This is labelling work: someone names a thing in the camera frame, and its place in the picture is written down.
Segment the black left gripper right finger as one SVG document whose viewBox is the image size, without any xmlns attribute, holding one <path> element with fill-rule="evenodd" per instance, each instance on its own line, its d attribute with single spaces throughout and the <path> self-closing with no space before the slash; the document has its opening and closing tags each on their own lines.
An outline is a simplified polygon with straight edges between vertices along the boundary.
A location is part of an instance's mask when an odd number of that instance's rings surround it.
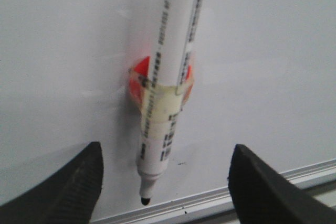
<svg viewBox="0 0 336 224">
<path fill-rule="evenodd" d="M 228 188 L 240 223 L 335 223 L 335 210 L 299 189 L 246 145 L 235 145 Z"/>
</svg>

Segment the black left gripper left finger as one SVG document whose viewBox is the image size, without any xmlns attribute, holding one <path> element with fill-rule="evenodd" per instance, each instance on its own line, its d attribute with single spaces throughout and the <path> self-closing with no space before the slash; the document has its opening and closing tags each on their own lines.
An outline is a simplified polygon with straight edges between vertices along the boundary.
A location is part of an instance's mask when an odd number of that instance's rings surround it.
<svg viewBox="0 0 336 224">
<path fill-rule="evenodd" d="M 103 184 L 99 142 L 45 181 L 1 206 L 1 223 L 89 223 Z"/>
</svg>

